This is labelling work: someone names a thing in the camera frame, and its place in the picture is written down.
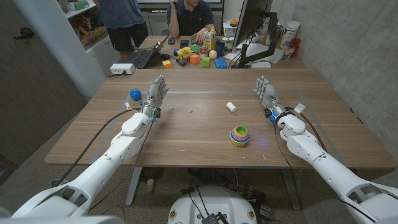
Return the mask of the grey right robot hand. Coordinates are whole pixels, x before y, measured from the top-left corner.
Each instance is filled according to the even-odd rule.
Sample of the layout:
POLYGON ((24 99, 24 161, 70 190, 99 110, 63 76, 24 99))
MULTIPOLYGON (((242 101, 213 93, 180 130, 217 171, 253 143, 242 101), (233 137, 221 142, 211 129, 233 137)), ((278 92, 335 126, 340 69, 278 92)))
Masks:
POLYGON ((269 118, 272 122, 276 122, 277 118, 284 113, 286 109, 282 106, 276 90, 271 85, 270 81, 264 76, 261 76, 256 80, 256 87, 253 91, 262 101, 266 118, 269 118))

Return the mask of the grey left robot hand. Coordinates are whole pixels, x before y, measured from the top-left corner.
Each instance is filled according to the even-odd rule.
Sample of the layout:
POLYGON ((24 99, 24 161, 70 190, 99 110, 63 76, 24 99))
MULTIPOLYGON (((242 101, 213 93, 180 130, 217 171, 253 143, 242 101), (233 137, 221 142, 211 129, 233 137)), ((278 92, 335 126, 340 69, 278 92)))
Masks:
POLYGON ((164 96, 169 91, 166 79, 163 75, 159 75, 150 85, 146 100, 142 106, 141 113, 147 115, 151 121, 160 117, 161 105, 164 96))

